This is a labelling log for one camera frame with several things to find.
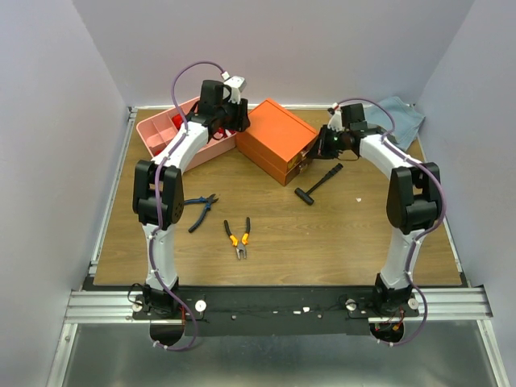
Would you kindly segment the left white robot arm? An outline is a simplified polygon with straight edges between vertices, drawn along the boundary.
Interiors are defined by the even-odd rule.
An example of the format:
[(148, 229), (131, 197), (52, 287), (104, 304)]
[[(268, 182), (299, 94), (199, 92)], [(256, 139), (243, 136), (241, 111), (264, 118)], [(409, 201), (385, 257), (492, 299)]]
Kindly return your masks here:
[(223, 74), (222, 81), (204, 80), (199, 99), (185, 112), (181, 127), (162, 152), (135, 166), (132, 209), (144, 230), (148, 274), (137, 305), (146, 313), (171, 318), (180, 308), (174, 293), (174, 230), (184, 210), (182, 173), (219, 129), (242, 132), (250, 126), (248, 100), (241, 97), (246, 81)]

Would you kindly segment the black rubber mallet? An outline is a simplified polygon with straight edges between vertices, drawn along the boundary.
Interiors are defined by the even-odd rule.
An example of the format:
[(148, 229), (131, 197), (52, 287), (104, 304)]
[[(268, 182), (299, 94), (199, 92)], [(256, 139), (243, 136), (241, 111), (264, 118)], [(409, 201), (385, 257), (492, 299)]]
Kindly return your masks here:
[(332, 169), (330, 169), (317, 183), (315, 183), (310, 189), (307, 191), (297, 187), (294, 190), (295, 195), (300, 198), (305, 204), (308, 206), (312, 206), (314, 204), (314, 199), (311, 197), (311, 194), (323, 183), (330, 180), (335, 174), (337, 174), (340, 170), (343, 169), (343, 165), (338, 163)]

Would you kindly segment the orange two-drawer box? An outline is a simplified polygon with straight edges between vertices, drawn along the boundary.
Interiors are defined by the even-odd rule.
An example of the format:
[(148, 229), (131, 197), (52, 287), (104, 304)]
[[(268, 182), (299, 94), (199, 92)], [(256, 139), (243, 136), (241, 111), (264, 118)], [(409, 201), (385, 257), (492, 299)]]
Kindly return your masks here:
[(283, 186), (300, 172), (318, 132), (268, 98), (248, 114), (250, 127), (236, 135), (236, 147)]

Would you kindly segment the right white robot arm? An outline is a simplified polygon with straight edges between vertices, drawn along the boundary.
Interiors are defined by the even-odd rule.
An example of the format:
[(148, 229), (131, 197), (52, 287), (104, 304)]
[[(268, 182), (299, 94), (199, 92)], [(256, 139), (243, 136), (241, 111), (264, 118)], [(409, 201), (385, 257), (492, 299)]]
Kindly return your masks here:
[(439, 166), (401, 150), (393, 130), (368, 123), (358, 99), (335, 103), (328, 111), (329, 122), (320, 128), (307, 158), (332, 160), (351, 151), (389, 179), (386, 214), (393, 234), (370, 298), (372, 309), (387, 316), (410, 300), (420, 246), (443, 222), (446, 205)]

